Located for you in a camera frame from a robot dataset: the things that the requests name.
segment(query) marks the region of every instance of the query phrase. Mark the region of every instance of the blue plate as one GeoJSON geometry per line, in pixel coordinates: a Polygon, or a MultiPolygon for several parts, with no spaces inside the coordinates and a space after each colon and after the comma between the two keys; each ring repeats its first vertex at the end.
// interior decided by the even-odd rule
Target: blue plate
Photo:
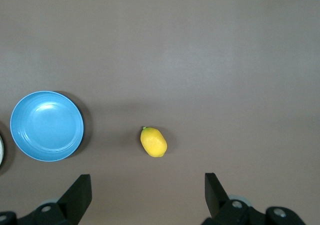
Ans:
{"type": "Polygon", "coordinates": [[[28,156],[54,162],[70,156],[80,145],[84,122],[76,105],[54,91],[37,91],[13,109],[10,130],[28,156]]]}

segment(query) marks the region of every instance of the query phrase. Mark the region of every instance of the lemon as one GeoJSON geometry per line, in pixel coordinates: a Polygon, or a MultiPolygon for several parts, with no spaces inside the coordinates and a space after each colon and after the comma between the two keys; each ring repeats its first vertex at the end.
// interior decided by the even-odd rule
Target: lemon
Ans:
{"type": "Polygon", "coordinates": [[[153,127],[142,128],[140,140],[144,150],[154,158],[162,157],[167,151],[167,142],[161,132],[153,127]]]}

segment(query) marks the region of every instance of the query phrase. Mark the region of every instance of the metal bolt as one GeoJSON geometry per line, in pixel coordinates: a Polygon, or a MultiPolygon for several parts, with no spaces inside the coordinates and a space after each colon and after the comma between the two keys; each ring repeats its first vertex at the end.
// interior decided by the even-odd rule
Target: metal bolt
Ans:
{"type": "Polygon", "coordinates": [[[274,212],[274,214],[276,214],[276,215],[278,215],[279,217],[282,217],[282,218],[284,218],[285,216],[287,216],[286,213],[285,213],[285,211],[283,211],[283,210],[280,209],[280,208],[275,208],[275,209],[273,210],[273,212],[274,212]]]}
{"type": "Polygon", "coordinates": [[[236,209],[242,209],[242,203],[239,201],[232,202],[232,206],[236,209]]]}
{"type": "Polygon", "coordinates": [[[50,209],[51,209],[51,206],[44,206],[44,207],[41,209],[41,212],[45,213],[45,212],[48,212],[50,209]]]}
{"type": "Polygon", "coordinates": [[[4,221],[7,219],[7,216],[6,215],[1,215],[0,216],[0,222],[4,221]]]}

